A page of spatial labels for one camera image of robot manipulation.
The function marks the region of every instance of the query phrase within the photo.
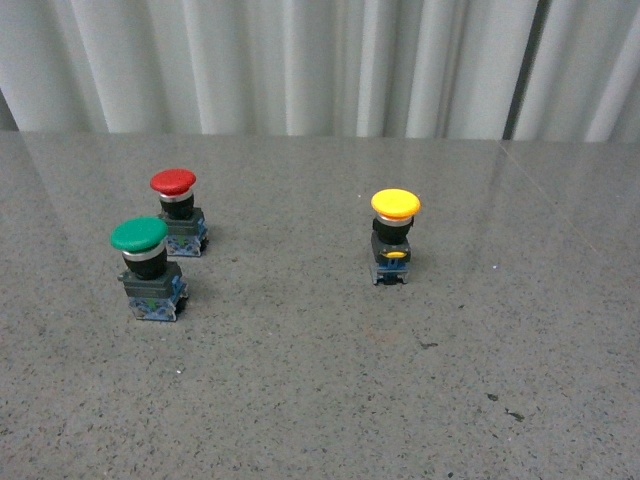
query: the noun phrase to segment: yellow indicator ring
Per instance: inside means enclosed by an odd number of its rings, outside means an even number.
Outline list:
[[[405,252],[387,252],[382,254],[386,258],[404,258],[407,256]]]
[[[420,211],[420,199],[407,190],[388,188],[371,198],[371,206],[389,220],[402,220]]]

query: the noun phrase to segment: red button cap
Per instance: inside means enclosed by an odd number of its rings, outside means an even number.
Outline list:
[[[196,176],[191,170],[184,168],[171,168],[156,173],[151,179],[150,185],[156,192],[163,195],[182,195],[196,183]]]

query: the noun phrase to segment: green button cap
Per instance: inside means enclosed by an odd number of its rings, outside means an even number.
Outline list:
[[[143,252],[167,236],[167,224],[156,217],[140,217],[121,223],[111,232],[111,245],[129,253]]]

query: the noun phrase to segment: granite table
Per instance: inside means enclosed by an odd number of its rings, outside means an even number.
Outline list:
[[[0,478],[640,478],[640,147],[0,134]],[[109,234],[183,166],[176,323]],[[371,196],[420,195],[374,286]]]

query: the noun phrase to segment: curtain fold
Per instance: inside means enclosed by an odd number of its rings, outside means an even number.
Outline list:
[[[537,6],[4,0],[0,128],[499,139]],[[640,139],[640,0],[553,0],[533,62],[515,139]]]

